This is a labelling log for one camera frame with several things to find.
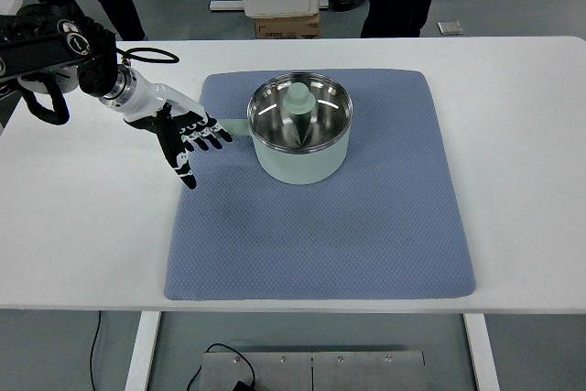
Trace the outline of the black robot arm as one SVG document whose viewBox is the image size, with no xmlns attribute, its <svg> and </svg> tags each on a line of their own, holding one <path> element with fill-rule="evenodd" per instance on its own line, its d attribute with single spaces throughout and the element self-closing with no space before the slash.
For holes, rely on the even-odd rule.
<svg viewBox="0 0 586 391">
<path fill-rule="evenodd" d="M 74 5 L 27 5 L 1 17 L 1 83 L 21 93 L 31 114 L 48 124 L 66 124 L 64 95 L 80 89 L 128 125 L 155 134 L 169 165 L 193 190 L 190 152 L 220 149 L 233 138 L 199 103 L 146 80 L 131 60 L 179 62 L 163 49 L 119 49 L 113 32 Z"/>
</svg>

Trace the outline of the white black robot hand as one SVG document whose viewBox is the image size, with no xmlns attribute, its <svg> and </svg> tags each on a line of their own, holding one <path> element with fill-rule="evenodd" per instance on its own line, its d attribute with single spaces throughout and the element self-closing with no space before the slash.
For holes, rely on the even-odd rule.
<svg viewBox="0 0 586 391">
<path fill-rule="evenodd" d="M 170 105 L 170 110 L 162 109 L 165 104 Z M 146 80 L 138 71 L 118 71 L 113 89 L 103 97 L 103 105 L 121 113 L 128 123 L 155 116 L 155 133 L 164 157 L 190 190 L 197 187 L 197 181 L 187 151 L 193 152 L 195 147 L 207 151 L 209 146 L 222 149 L 220 139 L 233 140 L 210 115 L 206 114 L 204 124 L 204 108 L 200 103 L 166 84 Z"/>
</svg>

